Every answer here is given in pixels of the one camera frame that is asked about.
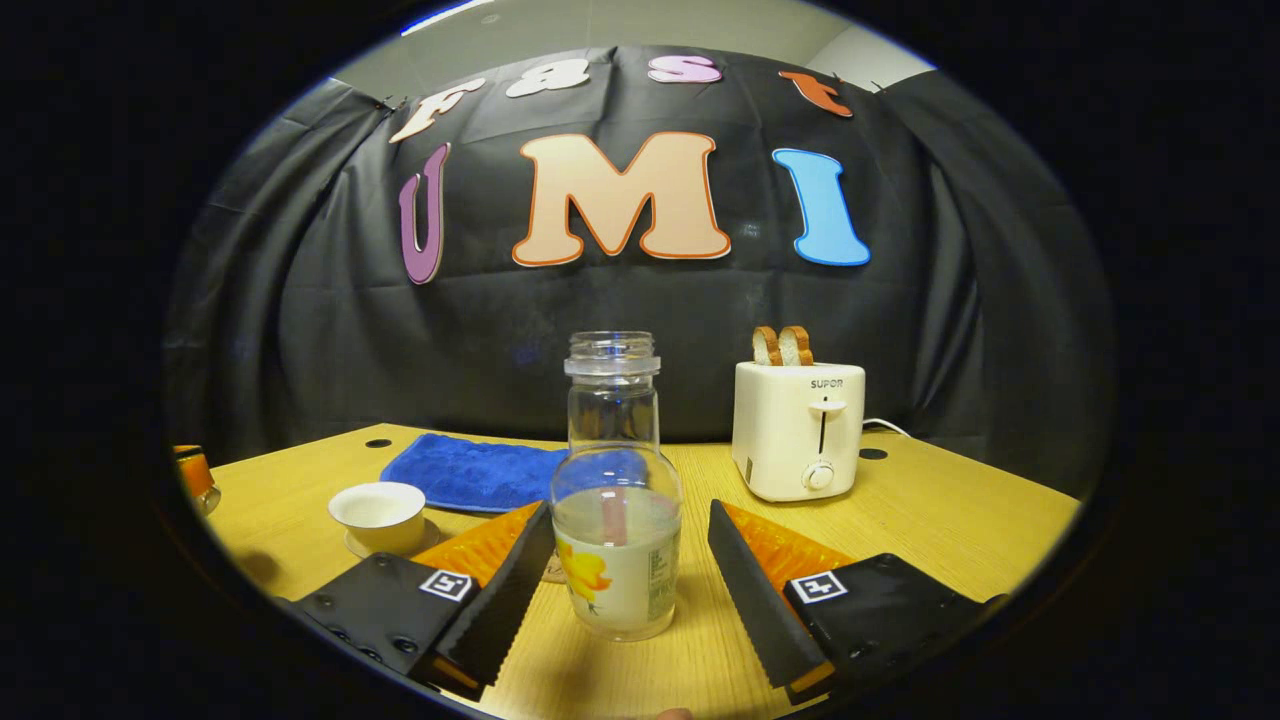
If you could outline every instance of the table surface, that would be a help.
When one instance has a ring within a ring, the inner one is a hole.
[[[214,468],[223,498],[209,523],[264,592],[298,600],[360,561],[343,546],[344,530],[329,516],[329,498],[378,480],[424,432],[374,425]],[[365,446],[376,438],[392,443]],[[704,720],[776,717],[795,710],[785,691],[769,687],[707,544],[713,498],[859,560],[896,553],[978,601],[1016,588],[1078,506],[1053,489],[896,433],[869,430],[863,447],[888,456],[860,460],[849,493],[769,503],[746,489],[727,443],[664,445],[663,454],[685,483],[672,625],[648,641],[611,643],[579,624],[559,584],[540,583],[497,684],[479,703],[454,700],[502,717],[652,717],[668,707],[689,707]],[[492,516],[431,507],[424,515],[445,537]]]

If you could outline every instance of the glass jar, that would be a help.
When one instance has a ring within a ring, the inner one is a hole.
[[[566,588],[609,639],[657,635],[675,616],[684,488],[659,451],[659,359],[643,332],[576,333],[566,373],[570,455],[552,478]]]
[[[658,391],[662,360],[646,332],[586,332],[570,338],[564,374],[570,452],[602,442],[636,442],[660,452]]]

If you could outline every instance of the toast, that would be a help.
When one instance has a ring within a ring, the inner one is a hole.
[[[778,336],[773,328],[760,325],[751,333],[751,354],[756,365],[781,365],[782,354],[778,351]]]
[[[783,365],[813,365],[813,351],[809,350],[809,333],[800,325],[782,328],[778,336],[778,351]]]

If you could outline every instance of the toaster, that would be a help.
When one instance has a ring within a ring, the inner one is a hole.
[[[772,502],[852,488],[865,389],[856,365],[739,363],[730,452],[746,487]]]

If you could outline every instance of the blue towel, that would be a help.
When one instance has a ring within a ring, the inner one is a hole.
[[[387,465],[381,479],[419,488],[431,507],[507,512],[550,500],[552,474],[567,456],[568,450],[493,445],[426,433]],[[586,460],[589,462],[579,470],[588,474],[621,469],[625,475],[644,478],[644,457],[635,452],[611,452]]]

